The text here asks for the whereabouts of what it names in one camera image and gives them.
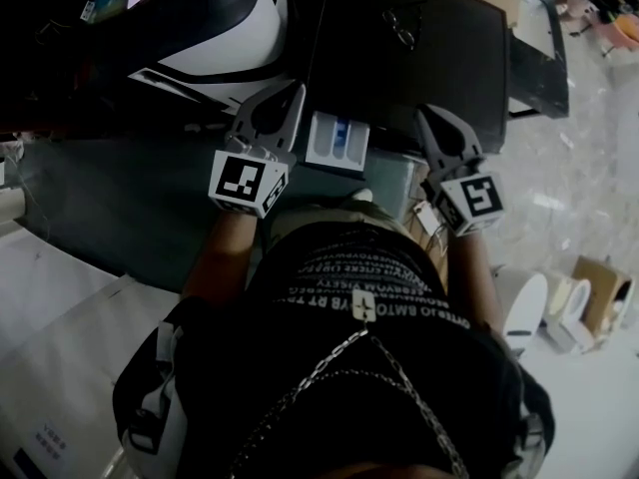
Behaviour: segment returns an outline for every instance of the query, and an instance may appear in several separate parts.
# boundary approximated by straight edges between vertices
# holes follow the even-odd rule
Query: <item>shoe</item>
[[[352,201],[366,201],[367,203],[372,203],[372,191],[368,188],[362,188],[361,190],[357,190],[349,198]]]

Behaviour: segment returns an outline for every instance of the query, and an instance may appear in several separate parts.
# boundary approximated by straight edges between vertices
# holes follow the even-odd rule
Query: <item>chain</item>
[[[437,444],[443,451],[443,453],[450,459],[452,465],[452,473],[455,477],[459,479],[468,479],[468,472],[466,467],[463,464],[461,456],[455,449],[452,441],[448,437],[448,433],[437,419],[434,412],[430,409],[430,407],[425,403],[423,399],[419,396],[417,390],[412,386],[412,383],[406,376],[401,364],[392,356],[390,351],[388,351],[381,341],[375,337],[374,335],[370,336],[370,341],[377,347],[386,360],[390,363],[393,370],[397,373],[397,375],[401,378],[401,383],[398,383],[383,374],[379,374],[377,372],[372,371],[364,371],[357,369],[347,369],[347,370],[337,370],[332,371],[326,374],[322,374],[328,365],[338,356],[340,356],[351,344],[358,341],[360,338],[368,335],[368,329],[366,326],[366,322],[364,322],[364,328],[360,331],[355,332],[351,335],[347,340],[345,340],[342,344],[336,346],[331,352],[330,355],[321,360],[318,365],[316,365],[313,372],[305,377],[300,384],[285,394],[273,408],[271,408],[267,414],[264,416],[262,421],[258,424],[258,426],[251,432],[249,438],[244,444],[242,450],[236,455],[233,463],[231,465],[228,478],[235,479],[238,471],[246,464],[246,462],[250,458],[250,453],[257,448],[260,442],[265,439],[265,433],[271,431],[273,426],[280,420],[280,416],[282,413],[293,405],[298,396],[307,390],[314,383],[324,381],[327,379],[335,378],[338,376],[367,376],[371,378],[375,378],[381,380],[397,390],[403,392],[404,394],[410,396],[412,400],[415,402],[417,407],[419,408],[419,412],[421,413],[422,418],[424,419],[426,425],[432,429],[437,438]]]

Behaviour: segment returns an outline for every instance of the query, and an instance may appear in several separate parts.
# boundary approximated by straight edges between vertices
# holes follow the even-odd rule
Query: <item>forearm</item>
[[[258,219],[222,213],[189,275],[182,298],[198,296],[223,307],[244,292]]]
[[[449,239],[448,298],[452,306],[501,333],[503,313],[480,233]]]

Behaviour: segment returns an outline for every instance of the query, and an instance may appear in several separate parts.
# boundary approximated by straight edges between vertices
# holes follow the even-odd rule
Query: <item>dark green surface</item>
[[[181,137],[28,145],[20,173],[42,211],[27,196],[20,224],[43,239],[50,232],[51,244],[97,267],[180,291],[218,214],[207,192],[219,144]],[[7,166],[8,179],[14,171]],[[400,216],[411,175],[406,159],[371,151],[365,181],[297,166],[272,214],[368,186]]]

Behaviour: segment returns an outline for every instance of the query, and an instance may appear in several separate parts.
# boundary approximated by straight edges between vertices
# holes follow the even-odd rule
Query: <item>black t-shirt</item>
[[[180,475],[226,477],[249,435],[278,401],[362,322],[352,291],[374,294],[370,332],[433,410],[470,476],[499,477],[521,431],[520,399],[554,436],[545,391],[504,354],[487,327],[449,307],[436,270],[411,240],[365,224],[306,226],[278,243],[237,306],[183,301],[168,320],[184,336],[176,387],[189,421]],[[118,381],[120,436],[156,377],[151,335]],[[424,464],[450,472],[415,402],[368,338],[333,360],[249,452],[237,477],[313,477],[358,462]]]

